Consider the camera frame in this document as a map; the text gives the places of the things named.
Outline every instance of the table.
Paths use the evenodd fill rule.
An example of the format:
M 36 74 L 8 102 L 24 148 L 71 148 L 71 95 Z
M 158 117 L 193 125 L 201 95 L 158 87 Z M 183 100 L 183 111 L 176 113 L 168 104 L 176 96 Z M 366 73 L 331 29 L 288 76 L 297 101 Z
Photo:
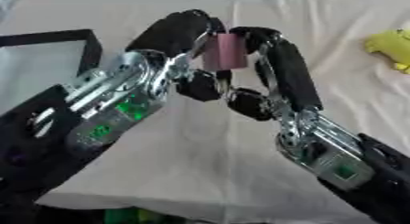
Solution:
M 20 0 L 1 35 L 91 28 L 107 66 L 159 18 L 191 8 L 227 27 L 282 31 L 307 60 L 330 119 L 409 154 L 410 79 L 367 54 L 362 41 L 408 27 L 407 0 Z M 261 89 L 252 69 L 234 83 Z M 39 203 L 63 208 L 138 206 L 218 222 L 372 223 L 275 150 L 276 123 L 221 101 L 172 93 L 167 106 Z

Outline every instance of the yellow toy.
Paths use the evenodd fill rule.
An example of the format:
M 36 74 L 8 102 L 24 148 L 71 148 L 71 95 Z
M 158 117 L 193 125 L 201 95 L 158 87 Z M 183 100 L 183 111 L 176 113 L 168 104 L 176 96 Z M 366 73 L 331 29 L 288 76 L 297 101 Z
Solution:
M 366 50 L 381 52 L 394 60 L 395 69 L 410 74 L 410 30 L 388 30 L 366 39 Z

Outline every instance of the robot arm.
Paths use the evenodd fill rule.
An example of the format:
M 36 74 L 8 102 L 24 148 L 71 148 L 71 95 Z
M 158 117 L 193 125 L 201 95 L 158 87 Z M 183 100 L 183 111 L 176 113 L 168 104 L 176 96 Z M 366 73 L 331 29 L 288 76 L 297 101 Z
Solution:
M 167 90 L 218 100 L 217 75 L 189 68 L 223 25 L 199 10 L 171 14 L 133 41 L 116 64 L 56 85 L 0 117 L 0 222 L 82 170 L 124 132 L 160 109 Z M 226 89 L 228 106 L 258 121 L 276 120 L 277 147 L 338 197 L 382 224 L 410 222 L 410 159 L 364 134 L 349 133 L 320 114 L 322 104 L 297 47 L 279 32 L 236 27 L 267 96 Z
M 24 223 L 16 220 L 23 210 L 159 110 L 171 84 L 198 100 L 219 99 L 217 87 L 208 85 L 215 78 L 189 69 L 189 61 L 221 29 L 218 19 L 199 10 L 171 14 L 108 69 L 89 70 L 1 116 L 0 222 Z M 206 91 L 198 90 L 201 85 Z
M 279 152 L 359 211 L 382 224 L 410 223 L 410 159 L 321 115 L 302 56 L 279 32 L 260 27 L 231 32 L 246 38 L 249 53 L 259 52 L 255 69 L 269 94 L 232 89 L 228 106 L 259 121 L 279 121 Z

